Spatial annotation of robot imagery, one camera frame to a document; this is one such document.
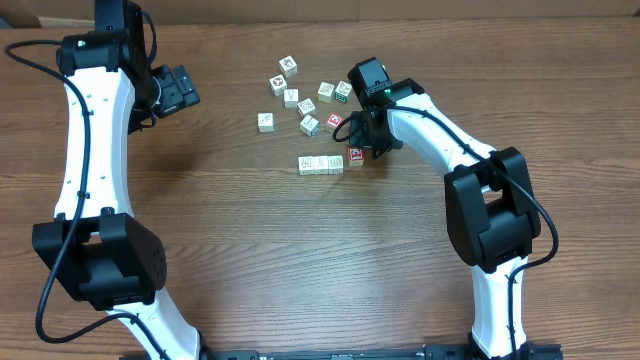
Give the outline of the pretzel picture block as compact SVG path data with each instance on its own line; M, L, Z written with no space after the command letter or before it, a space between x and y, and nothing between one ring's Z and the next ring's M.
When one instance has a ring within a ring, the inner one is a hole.
M328 157L328 173L342 174L344 172L344 160L342 155L332 155Z

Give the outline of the giraffe picture block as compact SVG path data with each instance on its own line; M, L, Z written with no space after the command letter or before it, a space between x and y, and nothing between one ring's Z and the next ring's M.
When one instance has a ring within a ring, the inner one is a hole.
M313 157L313 170L315 175L322 175L329 173L329 157L314 156Z

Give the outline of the line drawing wooden block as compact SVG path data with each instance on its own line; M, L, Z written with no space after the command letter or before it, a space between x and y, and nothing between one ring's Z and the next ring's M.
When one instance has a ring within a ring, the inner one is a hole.
M301 176L313 175L315 173L314 157L301 156L298 158L298 170Z

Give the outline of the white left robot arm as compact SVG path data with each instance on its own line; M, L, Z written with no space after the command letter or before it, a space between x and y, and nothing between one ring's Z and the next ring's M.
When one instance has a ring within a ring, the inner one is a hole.
M57 45L68 99L64 183L32 244L76 301L121 321L150 359L206 359L201 333L166 289L161 240L138 222L127 184L127 138L199 102L183 67L155 66L150 16L131 1L99 1L92 31Z

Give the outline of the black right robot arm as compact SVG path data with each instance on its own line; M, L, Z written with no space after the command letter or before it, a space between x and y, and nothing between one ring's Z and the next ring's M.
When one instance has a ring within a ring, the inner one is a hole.
M350 117L350 144L373 157L408 145L443 178L448 237L472 274L476 356L525 354L518 269L541 224L524 157L467 134L415 81L393 82L377 58L356 64L348 81L362 107Z

